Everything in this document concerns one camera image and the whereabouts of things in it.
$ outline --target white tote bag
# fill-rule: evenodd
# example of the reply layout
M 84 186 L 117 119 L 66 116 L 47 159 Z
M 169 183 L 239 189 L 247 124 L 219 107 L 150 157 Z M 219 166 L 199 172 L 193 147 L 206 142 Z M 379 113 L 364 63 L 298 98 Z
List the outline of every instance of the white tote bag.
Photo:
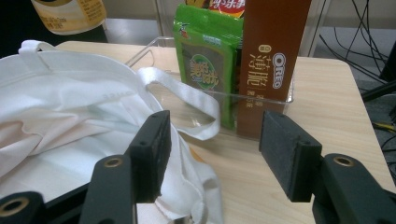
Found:
M 156 68 L 136 73 L 107 57 L 34 40 L 24 41 L 19 55 L 1 59 L 0 73 L 0 197 L 32 190 L 49 201 L 89 182 L 97 161 L 123 154 L 146 118 L 163 110 L 149 92 L 156 82 L 214 121 L 172 125 L 162 196 L 137 206 L 139 223 L 188 216 L 194 223 L 223 222 L 216 174 L 193 158 L 177 132 L 213 137 L 219 105 L 212 97 Z

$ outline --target green snack bag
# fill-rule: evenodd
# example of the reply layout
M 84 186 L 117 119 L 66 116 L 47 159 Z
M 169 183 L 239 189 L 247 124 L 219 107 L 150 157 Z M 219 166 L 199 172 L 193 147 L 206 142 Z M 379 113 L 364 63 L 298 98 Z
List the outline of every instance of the green snack bag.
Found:
M 221 125 L 233 129 L 236 49 L 243 20 L 207 9 L 180 5 L 174 38 L 182 82 L 212 94 L 220 103 Z

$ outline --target acrylic box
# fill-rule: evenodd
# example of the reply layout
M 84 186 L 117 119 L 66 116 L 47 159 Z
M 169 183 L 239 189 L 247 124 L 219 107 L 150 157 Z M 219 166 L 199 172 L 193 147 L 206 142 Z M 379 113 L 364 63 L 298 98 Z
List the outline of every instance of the acrylic box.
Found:
M 135 71 L 142 67 L 157 67 L 171 75 L 172 78 L 180 80 L 177 63 L 177 53 L 173 37 L 157 37 L 139 51 L 128 63 Z M 171 111 L 172 122 L 176 125 L 194 127 L 207 124 L 212 120 L 198 109 L 178 100 L 176 96 L 161 85 L 152 84 L 150 90 L 157 97 L 164 109 Z M 292 103 L 293 82 L 290 85 L 289 97 L 286 102 L 258 99 L 239 94 L 230 94 L 216 91 L 201 90 L 218 100 L 221 110 L 221 132 L 235 134 L 240 137 L 259 139 L 261 133 L 262 113 L 252 114 L 248 118 L 238 118 L 238 106 L 256 106 L 264 110 L 275 110 L 286 114 L 289 104 Z M 238 124 L 247 119 L 255 120 L 257 127 L 251 127 L 246 133 L 238 130 Z

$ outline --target light wood tabletop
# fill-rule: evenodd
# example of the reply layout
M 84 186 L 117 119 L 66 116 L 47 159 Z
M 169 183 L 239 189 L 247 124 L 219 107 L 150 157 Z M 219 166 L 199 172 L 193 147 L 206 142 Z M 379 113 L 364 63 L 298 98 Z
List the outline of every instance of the light wood tabletop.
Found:
M 65 42 L 58 49 L 90 52 L 126 63 L 143 46 Z M 155 66 L 178 72 L 175 49 Z M 287 115 L 322 145 L 322 156 L 340 153 L 369 170 L 383 189 L 396 192 L 388 166 L 346 63 L 298 58 L 294 101 Z M 183 135 L 221 181 L 225 223 L 314 223 L 312 203 L 291 203 L 259 152 L 259 142 L 221 132 L 199 141 Z

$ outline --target bottle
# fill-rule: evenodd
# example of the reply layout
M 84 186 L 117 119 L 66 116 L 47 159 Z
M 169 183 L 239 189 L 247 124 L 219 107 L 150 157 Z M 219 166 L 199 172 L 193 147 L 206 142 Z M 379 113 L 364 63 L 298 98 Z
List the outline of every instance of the bottle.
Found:
M 75 35 L 94 29 L 106 19 L 102 0 L 32 0 L 40 19 L 56 35 Z

